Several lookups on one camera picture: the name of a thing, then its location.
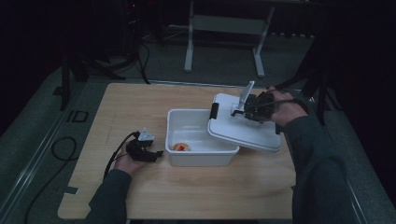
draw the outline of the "gray carpet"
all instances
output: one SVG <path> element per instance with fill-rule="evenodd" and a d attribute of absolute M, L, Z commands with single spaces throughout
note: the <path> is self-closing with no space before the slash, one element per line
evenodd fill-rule
<path fill-rule="evenodd" d="M 178 39 L 169 39 L 162 48 L 147 38 L 149 59 L 147 65 L 148 79 L 153 83 L 159 81 L 174 81 L 188 83 L 204 83 L 215 85 L 245 86 L 250 80 L 256 81 L 256 87 L 275 85 L 292 77 L 304 57 L 312 39 L 286 39 L 283 36 L 269 36 L 262 52 L 262 60 L 266 76 L 258 78 L 253 62 L 251 48 L 248 42 L 244 45 L 230 46 L 225 41 L 207 41 L 207 37 L 197 37 L 194 48 L 192 71 L 185 73 L 184 57 L 186 43 L 183 35 Z M 142 59 L 146 59 L 148 52 L 141 49 Z M 136 66 L 118 71 L 127 77 L 126 82 L 142 82 Z M 0 202 L 3 203 L 12 190 L 18 176 L 28 161 L 34 156 L 38 148 L 47 150 L 39 170 L 35 174 L 29 188 L 23 194 L 16 209 L 9 216 L 8 223 L 23 223 L 26 210 L 44 184 L 64 164 L 56 160 L 50 153 L 49 147 L 40 147 L 42 139 L 48 135 L 52 123 L 61 121 L 59 129 L 55 130 L 53 140 L 70 136 L 77 141 L 76 156 L 80 152 L 85 138 L 100 104 L 106 85 L 114 80 L 106 77 L 94 76 L 88 83 L 72 82 L 72 92 L 75 101 L 66 111 L 59 111 L 60 96 L 52 95 L 54 89 L 60 85 L 60 70 L 51 74 L 43 83 L 40 90 L 21 112 L 17 120 L 11 125 L 0 139 L 0 173 L 3 183 L 0 185 Z M 300 89 L 303 82 L 292 88 Z M 86 122 L 67 122 L 71 111 L 88 112 Z M 351 173 L 350 182 L 361 203 L 362 210 L 368 223 L 394 223 L 396 215 L 387 195 L 382 190 L 375 177 L 370 163 L 361 148 L 360 142 L 347 121 L 344 113 L 330 111 L 325 114 L 326 129 L 334 142 L 334 146 L 341 150 L 347 158 Z M 72 152 L 73 144 L 64 140 L 56 146 L 57 152 L 67 158 Z M 57 216 L 58 206 L 64 194 L 69 178 L 76 162 L 69 162 L 60 174 L 45 188 L 30 211 L 29 223 L 74 223 L 75 220 L 62 220 Z M 172 221 L 146 221 L 145 223 L 166 223 Z M 290 220 L 261 220 L 261 223 L 290 223 Z"/>

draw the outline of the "metal leg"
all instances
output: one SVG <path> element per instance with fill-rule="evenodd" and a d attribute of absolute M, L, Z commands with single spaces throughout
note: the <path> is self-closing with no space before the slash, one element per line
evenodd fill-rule
<path fill-rule="evenodd" d="M 192 44 L 192 22 L 194 18 L 194 1 L 190 1 L 190 20 L 189 20 L 189 45 L 187 46 L 186 62 L 184 63 L 184 71 L 190 72 L 192 68 L 192 54 L 194 45 Z"/>
<path fill-rule="evenodd" d="M 257 48 L 253 48 L 253 57 L 254 62 L 256 64 L 257 76 L 264 77 L 264 69 L 262 66 L 262 56 L 260 53 L 262 52 L 262 46 L 264 45 L 265 37 L 267 36 L 268 28 L 270 27 L 271 19 L 274 15 L 275 8 L 271 7 L 268 13 L 267 19 L 262 27 L 262 35 L 260 38 L 260 43 Z"/>

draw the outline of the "dark sleeve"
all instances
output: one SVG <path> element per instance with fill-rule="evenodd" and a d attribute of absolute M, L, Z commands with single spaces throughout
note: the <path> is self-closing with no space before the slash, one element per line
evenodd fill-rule
<path fill-rule="evenodd" d="M 293 223 L 357 223 L 343 156 L 318 122 L 300 117 L 285 128 L 296 170 Z"/>
<path fill-rule="evenodd" d="M 125 224 L 125 199 L 132 178 L 121 170 L 112 170 L 90 201 L 91 212 L 84 223 Z"/>

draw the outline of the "white plastic container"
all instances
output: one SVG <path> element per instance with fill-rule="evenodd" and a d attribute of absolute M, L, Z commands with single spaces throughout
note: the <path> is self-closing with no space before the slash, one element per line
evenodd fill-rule
<path fill-rule="evenodd" d="M 174 166 L 224 166 L 230 164 L 239 146 L 220 141 L 207 131 L 210 109 L 172 109 L 168 112 L 166 151 Z M 176 143 L 190 151 L 174 151 Z"/>

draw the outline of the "food item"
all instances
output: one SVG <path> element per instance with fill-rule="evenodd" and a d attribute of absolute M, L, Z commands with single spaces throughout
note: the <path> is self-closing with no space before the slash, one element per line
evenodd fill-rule
<path fill-rule="evenodd" d="M 176 144 L 174 144 L 172 149 L 174 151 L 191 151 L 189 145 L 187 145 L 185 143 L 176 143 Z"/>

